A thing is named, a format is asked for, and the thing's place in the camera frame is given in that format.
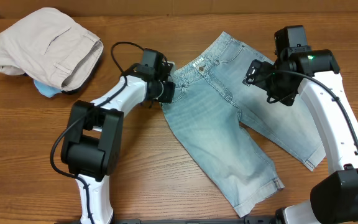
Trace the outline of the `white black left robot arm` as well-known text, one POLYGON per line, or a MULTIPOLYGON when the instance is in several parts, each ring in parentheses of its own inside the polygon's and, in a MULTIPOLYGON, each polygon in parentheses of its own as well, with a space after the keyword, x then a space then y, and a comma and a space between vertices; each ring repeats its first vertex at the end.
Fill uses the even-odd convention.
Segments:
POLYGON ((123 71, 105 95, 72 106, 60 157, 80 191, 79 223, 113 223, 109 176, 119 158, 124 118, 144 101, 171 102, 174 70, 164 54, 144 49, 142 60, 123 71))

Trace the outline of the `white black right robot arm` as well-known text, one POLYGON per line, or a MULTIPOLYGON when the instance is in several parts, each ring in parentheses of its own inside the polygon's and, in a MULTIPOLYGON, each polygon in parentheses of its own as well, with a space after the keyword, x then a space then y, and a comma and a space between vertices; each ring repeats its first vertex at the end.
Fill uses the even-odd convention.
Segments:
POLYGON ((328 50, 313 50, 304 27, 286 26, 275 35, 274 64, 254 60, 243 82, 263 89, 268 103, 307 105, 323 142, 329 175, 310 198, 280 208, 273 223, 358 222, 358 122, 347 100, 339 65, 328 50))

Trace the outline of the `light blue denim shorts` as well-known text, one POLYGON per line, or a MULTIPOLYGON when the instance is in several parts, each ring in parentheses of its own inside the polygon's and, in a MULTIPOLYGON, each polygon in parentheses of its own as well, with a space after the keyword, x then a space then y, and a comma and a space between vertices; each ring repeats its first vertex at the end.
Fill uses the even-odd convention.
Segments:
POLYGON ((175 93, 162 110, 175 137, 217 185, 240 217, 283 189, 273 160, 249 130, 280 146, 313 170, 326 153, 304 101, 267 102, 263 90, 243 84, 251 62, 266 57, 223 32, 200 56, 175 71, 175 93))

